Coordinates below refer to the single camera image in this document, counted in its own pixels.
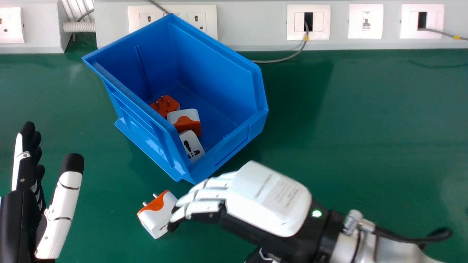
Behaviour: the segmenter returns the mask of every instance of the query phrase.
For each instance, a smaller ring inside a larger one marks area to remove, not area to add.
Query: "blue plastic bin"
[[[206,179],[265,124],[260,68],[175,15],[83,60],[104,81],[115,126],[176,181]],[[198,110],[206,153],[193,164],[175,127],[149,106],[165,94]]]

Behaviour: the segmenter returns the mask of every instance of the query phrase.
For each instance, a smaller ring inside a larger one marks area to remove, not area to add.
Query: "robotic arm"
[[[186,220],[219,223],[258,248],[246,263],[436,263],[421,250],[451,231],[409,239],[363,219],[320,206],[299,182],[256,162],[210,178],[180,198],[168,223],[173,232]]]
[[[84,159],[67,155],[52,197],[45,208],[39,165],[41,134],[27,122],[16,137],[12,191],[0,199],[0,263],[55,262],[73,220]]]

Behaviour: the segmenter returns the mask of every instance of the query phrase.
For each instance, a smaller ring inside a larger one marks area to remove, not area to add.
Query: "green table surface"
[[[80,199],[58,262],[242,263],[254,246],[216,225],[187,222],[153,240],[136,212],[176,183],[117,128],[101,80],[65,54],[0,56],[0,195],[8,193],[16,133],[42,133],[47,200],[68,152],[85,157]],[[250,59],[287,52],[244,53]],[[307,51],[260,66],[270,113],[261,133],[215,175],[259,161],[307,186],[322,205],[399,234],[439,226],[453,237],[430,256],[468,258],[468,50]]]

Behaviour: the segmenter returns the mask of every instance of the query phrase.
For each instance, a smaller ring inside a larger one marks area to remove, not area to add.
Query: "wall outlet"
[[[304,22],[309,27],[309,39],[330,39],[330,5],[288,5],[287,8],[287,40],[304,39]]]
[[[381,39],[382,4],[350,4],[348,38]]]
[[[162,5],[189,24],[218,39],[218,11],[216,5]],[[165,14],[155,6],[129,6],[129,33],[151,24]]]
[[[402,5],[400,38],[441,38],[441,34],[418,28],[444,30],[444,5]]]
[[[0,8],[0,44],[24,43],[21,7]]]

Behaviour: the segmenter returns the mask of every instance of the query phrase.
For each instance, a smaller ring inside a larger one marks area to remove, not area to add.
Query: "screw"
[[[346,235],[351,235],[358,227],[359,222],[363,219],[361,212],[358,210],[351,210],[343,223],[343,231]]]

